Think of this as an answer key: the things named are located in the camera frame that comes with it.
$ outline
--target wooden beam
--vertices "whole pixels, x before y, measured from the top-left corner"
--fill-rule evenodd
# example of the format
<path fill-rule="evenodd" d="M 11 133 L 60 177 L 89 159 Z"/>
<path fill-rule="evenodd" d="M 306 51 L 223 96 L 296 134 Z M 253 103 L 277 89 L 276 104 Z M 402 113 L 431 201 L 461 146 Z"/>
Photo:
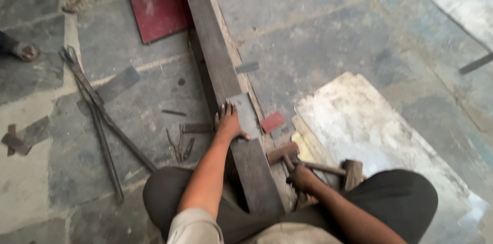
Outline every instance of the wooden beam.
<path fill-rule="evenodd" d="M 194 48 L 194 54 L 200 57 L 196 60 L 201 76 L 207 75 L 202 77 L 202 82 L 212 86 L 216 104 L 208 103 L 211 113 L 215 113 L 218 105 L 228 97 L 241 94 L 242 90 L 211 0 L 188 0 L 188 4 L 201 48 L 201 52 Z M 200 71 L 202 56 L 207 74 Z M 204 88 L 207 92 L 210 87 L 205 85 Z M 261 216 L 285 214 L 260 140 L 233 142 L 230 148 L 250 213 Z"/>

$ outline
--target red tile piece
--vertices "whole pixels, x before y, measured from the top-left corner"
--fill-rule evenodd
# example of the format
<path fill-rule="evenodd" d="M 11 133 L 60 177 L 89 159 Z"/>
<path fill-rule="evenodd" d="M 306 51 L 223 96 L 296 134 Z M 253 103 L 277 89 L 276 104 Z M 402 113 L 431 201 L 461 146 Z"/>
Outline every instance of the red tile piece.
<path fill-rule="evenodd" d="M 187 0 L 130 0 L 144 43 L 193 27 Z"/>
<path fill-rule="evenodd" d="M 280 125 L 284 124 L 286 122 L 286 119 L 277 111 L 275 114 L 272 114 L 265 118 L 264 120 L 260 121 L 260 125 L 264 129 L 265 133 L 271 132 L 273 129 L 279 127 Z"/>

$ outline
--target metal plate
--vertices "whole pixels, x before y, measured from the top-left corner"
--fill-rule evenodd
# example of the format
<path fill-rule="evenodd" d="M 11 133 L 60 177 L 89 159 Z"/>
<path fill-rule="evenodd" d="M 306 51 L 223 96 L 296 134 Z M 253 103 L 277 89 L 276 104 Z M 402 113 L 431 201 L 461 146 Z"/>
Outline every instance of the metal plate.
<path fill-rule="evenodd" d="M 241 128 L 251 136 L 251 139 L 259 138 L 261 134 L 257 127 L 258 118 L 248 93 L 232 96 L 228 99 L 238 109 Z"/>

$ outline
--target knee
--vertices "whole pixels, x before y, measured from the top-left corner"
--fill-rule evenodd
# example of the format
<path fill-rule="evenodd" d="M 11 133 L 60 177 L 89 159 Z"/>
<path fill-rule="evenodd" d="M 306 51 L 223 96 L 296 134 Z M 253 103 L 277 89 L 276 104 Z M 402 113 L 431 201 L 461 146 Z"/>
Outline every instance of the knee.
<path fill-rule="evenodd" d="M 417 200 L 428 204 L 428 210 L 435 213 L 438 207 L 438 194 L 435 187 L 423 175 L 402 169 L 382 172 L 390 185 L 405 189 L 407 195 L 411 195 Z"/>
<path fill-rule="evenodd" d="M 184 189 L 193 171 L 179 167 L 163 167 L 147 179 L 144 186 L 144 201 L 155 193 L 166 193 Z"/>

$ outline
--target finger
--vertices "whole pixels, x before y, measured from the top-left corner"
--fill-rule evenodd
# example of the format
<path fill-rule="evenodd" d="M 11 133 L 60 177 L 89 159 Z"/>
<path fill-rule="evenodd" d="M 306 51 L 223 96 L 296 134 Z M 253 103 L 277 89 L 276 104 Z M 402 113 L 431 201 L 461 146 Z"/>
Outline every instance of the finger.
<path fill-rule="evenodd" d="M 224 103 L 221 105 L 221 119 L 226 116 L 226 107 L 224 106 Z"/>
<path fill-rule="evenodd" d="M 214 117 L 214 128 L 217 129 L 219 127 L 219 114 L 216 112 L 216 116 Z"/>
<path fill-rule="evenodd" d="M 236 104 L 231 105 L 231 115 L 236 115 L 238 113 L 238 110 L 236 109 Z"/>
<path fill-rule="evenodd" d="M 245 139 L 245 140 L 250 140 L 251 139 L 251 136 L 249 134 L 247 134 L 246 132 L 240 132 L 240 135 L 239 137 Z"/>
<path fill-rule="evenodd" d="M 231 116 L 231 102 L 226 101 L 226 116 Z"/>

